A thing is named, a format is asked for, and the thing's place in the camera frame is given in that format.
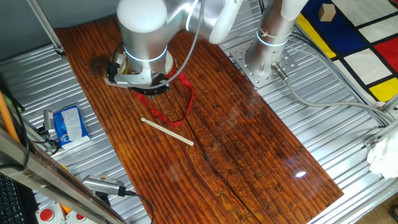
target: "glossy wood surface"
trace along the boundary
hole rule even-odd
[[[105,84],[106,62],[121,41],[115,17],[56,33],[137,193],[152,202],[156,223],[306,223],[343,195],[218,46],[197,43],[184,70],[195,101],[186,122],[175,128],[156,119],[131,91]],[[171,41],[179,65],[192,40],[182,32]],[[149,103],[176,121],[189,97],[177,81]]]

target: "metal slotted surface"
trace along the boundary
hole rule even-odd
[[[243,1],[231,32],[220,44],[228,56],[230,49],[255,38],[260,16],[257,0]],[[294,41],[288,45],[305,49]],[[300,96],[319,103],[356,101],[348,88],[317,58],[292,49],[288,51],[298,64],[298,71],[289,74],[289,78]],[[91,141],[59,152],[55,160],[66,165],[78,179],[89,174],[107,174],[134,189],[68,61],[60,58],[52,46],[1,62],[0,72],[26,107],[24,117],[36,127],[43,123],[43,110],[57,111],[71,105],[81,109]],[[259,88],[258,92],[345,193],[311,223],[353,222],[398,191],[395,179],[383,179],[369,172],[368,150],[363,142],[380,129],[379,123],[366,111],[346,106],[306,107],[296,102],[280,80]],[[43,195],[35,197],[40,208],[51,202]],[[138,198],[110,197],[110,201],[124,218],[132,218],[136,223],[150,222]]]
[[[134,190],[68,60],[48,46],[1,62],[0,72],[12,94],[26,108],[22,115],[36,127],[44,122],[43,110],[58,111],[72,105],[79,107],[91,141],[69,151],[60,151],[53,156],[57,162],[67,166],[79,180],[90,174],[106,174]],[[44,195],[36,194],[35,197],[39,208],[52,203]],[[123,218],[136,223],[150,222],[139,198],[109,196],[109,200]]]

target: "red button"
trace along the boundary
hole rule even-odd
[[[86,219],[86,217],[84,217],[83,215],[80,215],[80,214],[77,214],[76,218],[79,221],[83,221],[84,219]]]
[[[42,210],[40,213],[40,219],[43,221],[50,221],[54,217],[54,213],[48,208]]]

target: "small cardboard box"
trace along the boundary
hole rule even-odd
[[[336,8],[334,4],[322,4],[319,10],[319,20],[322,22],[331,22],[336,14]]]

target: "wooden stick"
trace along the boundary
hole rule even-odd
[[[174,132],[172,132],[172,131],[170,131],[168,129],[165,129],[162,126],[153,123],[152,121],[148,121],[145,118],[141,118],[141,121],[151,125],[152,127],[158,129],[159,131],[163,131],[164,133],[166,133],[166,134],[168,134],[168,135],[170,135],[172,137],[175,137],[176,139],[180,140],[181,142],[187,143],[189,146],[193,146],[193,141],[190,141],[190,140],[182,137],[181,135],[178,135],[178,134],[176,134],[176,133],[174,133]]]

